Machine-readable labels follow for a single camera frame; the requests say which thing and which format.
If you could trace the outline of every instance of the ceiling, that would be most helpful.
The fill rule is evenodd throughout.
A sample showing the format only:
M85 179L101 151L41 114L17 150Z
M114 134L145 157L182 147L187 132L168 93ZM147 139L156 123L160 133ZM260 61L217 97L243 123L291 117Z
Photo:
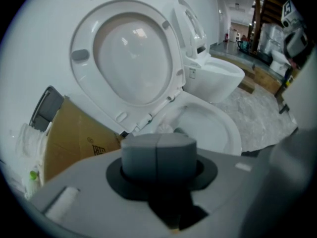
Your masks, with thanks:
M249 25L251 23L254 13L254 9L252 8L254 0L225 0L225 3L229 9L231 22L242 25ZM236 3L239 4L239 10L236 9Z

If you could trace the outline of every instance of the wooden staircase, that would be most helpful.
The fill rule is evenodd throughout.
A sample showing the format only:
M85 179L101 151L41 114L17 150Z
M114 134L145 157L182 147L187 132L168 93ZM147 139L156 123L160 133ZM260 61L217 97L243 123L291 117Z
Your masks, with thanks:
M281 23L281 16L282 16L282 8L283 5L286 3L287 0L264 0L263 5L262 5L262 10L260 14L260 28L255 29L254 31L254 40L251 48L251 52L255 53L258 48L259 44L259 38L261 35L261 28L264 23L275 23L281 27L283 27ZM257 14L259 10L254 10L254 15L253 15L253 21L255 21L256 18L259 18ZM251 32L253 31L254 28L254 23L252 26L250 26L249 29L249 35L251 35Z

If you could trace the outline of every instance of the toilet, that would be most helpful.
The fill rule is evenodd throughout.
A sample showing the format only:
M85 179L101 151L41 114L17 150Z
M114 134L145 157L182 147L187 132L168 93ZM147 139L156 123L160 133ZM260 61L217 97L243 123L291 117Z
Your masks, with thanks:
M177 18L175 29L180 29L186 84L184 91L209 103L218 103L228 97L240 84L245 74L238 66L211 57L206 33L191 7L184 0L174 4Z
M290 66L291 64L286 59L285 55L280 53L279 51L272 50L271 54L273 61L270 65L270 68L281 76L284 76L288 66Z
M177 36L150 5L114 0L91 11L74 33L70 60L81 89L125 134L180 132L196 139L198 148L241 155L233 120L183 91L186 70ZM227 72L225 62L208 63L223 64L219 73Z

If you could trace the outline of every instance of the toilet hinge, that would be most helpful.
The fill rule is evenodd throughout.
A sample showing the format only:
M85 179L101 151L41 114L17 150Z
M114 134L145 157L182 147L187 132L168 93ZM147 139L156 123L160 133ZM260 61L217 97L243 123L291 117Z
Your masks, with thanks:
M158 105L150 114L147 114L144 119L137 123L136 131L140 131L147 124L149 124L153 117L157 115L159 111L161 111L168 103L173 102L175 98L182 92L182 90L177 90L174 94L168 96L160 105Z
M143 129L147 124L149 124L153 119L151 114L147 114L144 119L137 123L136 131L140 131Z

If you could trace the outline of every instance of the cardboard box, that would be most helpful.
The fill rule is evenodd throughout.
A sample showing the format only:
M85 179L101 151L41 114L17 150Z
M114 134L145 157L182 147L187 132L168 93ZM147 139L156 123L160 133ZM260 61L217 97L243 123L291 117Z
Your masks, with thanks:
M48 134L43 184L77 161L120 149L122 139L65 98Z
M256 73L254 82L263 87L266 91L275 94L280 88L281 83L268 72L259 67L255 67L254 71Z
M243 80L241 81L241 83L238 85L239 88L241 88L242 90L245 90L248 93L253 93L254 89L255 89L255 85L254 85L254 81L253 79L245 76L243 78Z

